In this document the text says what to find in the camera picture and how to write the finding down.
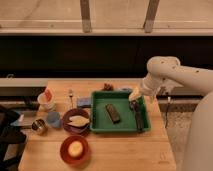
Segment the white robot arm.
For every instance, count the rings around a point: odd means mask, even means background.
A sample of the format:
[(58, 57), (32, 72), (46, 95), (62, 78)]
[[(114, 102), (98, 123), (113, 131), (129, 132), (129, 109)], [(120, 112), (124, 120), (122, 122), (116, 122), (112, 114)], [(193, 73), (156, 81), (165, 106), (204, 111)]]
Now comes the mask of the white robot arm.
[(183, 66), (174, 56), (154, 56), (147, 62), (147, 71), (129, 101), (155, 96), (167, 80), (203, 96), (192, 116), (181, 171), (213, 171), (213, 70)]

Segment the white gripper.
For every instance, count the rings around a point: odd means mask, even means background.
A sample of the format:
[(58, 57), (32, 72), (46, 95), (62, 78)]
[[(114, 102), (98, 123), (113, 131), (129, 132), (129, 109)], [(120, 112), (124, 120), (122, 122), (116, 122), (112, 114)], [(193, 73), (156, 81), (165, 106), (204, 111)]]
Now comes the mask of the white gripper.
[(141, 94), (150, 97), (155, 97), (159, 86), (160, 81), (157, 78), (151, 75), (147, 75), (142, 79), (140, 83), (140, 88), (136, 87), (133, 89), (133, 91), (129, 95), (129, 100), (134, 101), (139, 98)]

